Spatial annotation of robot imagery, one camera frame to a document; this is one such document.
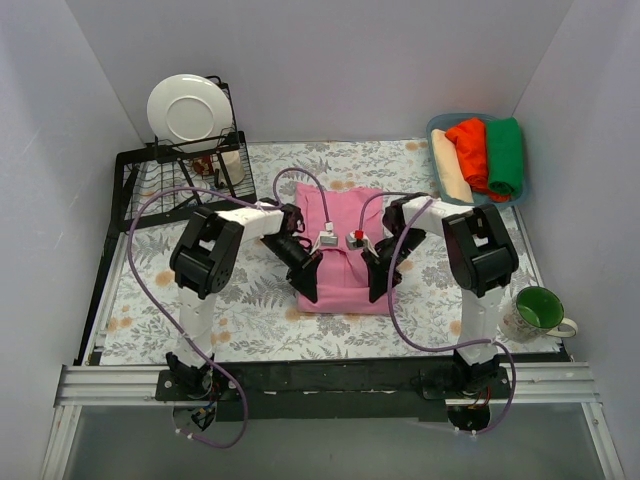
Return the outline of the pink t shirt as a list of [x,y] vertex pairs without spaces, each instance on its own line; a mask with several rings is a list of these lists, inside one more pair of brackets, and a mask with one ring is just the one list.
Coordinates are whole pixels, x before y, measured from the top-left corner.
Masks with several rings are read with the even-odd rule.
[[325,227],[329,216],[339,243],[335,247],[322,246],[323,259],[317,271],[318,301],[297,297],[302,312],[322,314],[388,315],[387,300],[369,301],[366,264],[359,250],[350,250],[346,235],[359,225],[361,209],[367,199],[378,191],[371,188],[353,188],[345,192],[327,192],[322,202],[318,189],[299,183],[296,187],[296,205],[305,221],[305,236],[314,241]]

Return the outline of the clear blue plastic bin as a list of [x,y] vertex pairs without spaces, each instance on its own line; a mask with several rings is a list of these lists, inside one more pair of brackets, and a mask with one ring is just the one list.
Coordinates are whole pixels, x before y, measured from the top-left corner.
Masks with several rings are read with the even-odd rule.
[[444,200],[508,208],[526,199],[524,140],[515,118],[441,114],[429,120],[426,133],[435,181]]

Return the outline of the floral green-inside mug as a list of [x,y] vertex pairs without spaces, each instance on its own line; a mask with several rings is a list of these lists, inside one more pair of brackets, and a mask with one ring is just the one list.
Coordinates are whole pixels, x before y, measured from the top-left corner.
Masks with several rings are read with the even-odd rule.
[[517,343],[530,343],[544,336],[572,338],[579,332],[577,323],[565,316],[557,295],[540,286],[524,288],[504,306],[499,328],[506,338]]

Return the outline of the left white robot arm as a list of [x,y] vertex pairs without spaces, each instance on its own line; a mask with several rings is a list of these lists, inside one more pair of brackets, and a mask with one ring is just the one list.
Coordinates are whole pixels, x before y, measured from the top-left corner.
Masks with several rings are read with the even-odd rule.
[[287,267],[287,282],[302,297],[318,301],[317,271],[322,253],[304,232],[300,208],[271,200],[215,212],[199,207],[189,219],[171,258],[179,294],[181,338],[166,355],[177,386],[193,400],[205,398],[213,377],[205,369],[213,350],[210,336],[217,295],[229,283],[242,244],[260,240]]

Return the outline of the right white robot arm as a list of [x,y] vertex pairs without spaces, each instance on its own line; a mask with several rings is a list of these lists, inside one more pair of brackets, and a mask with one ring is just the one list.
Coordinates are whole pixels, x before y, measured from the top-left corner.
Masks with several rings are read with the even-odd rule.
[[519,267],[497,208],[454,205],[414,193],[392,201],[382,223],[389,235],[377,243],[362,227],[347,236],[348,246],[362,252],[371,302],[392,299],[402,280],[399,266],[429,234],[444,239],[451,274],[461,289],[461,330],[449,349],[453,357],[419,372],[415,387],[427,399],[490,393],[506,378],[499,361],[505,350],[496,335],[500,303]]

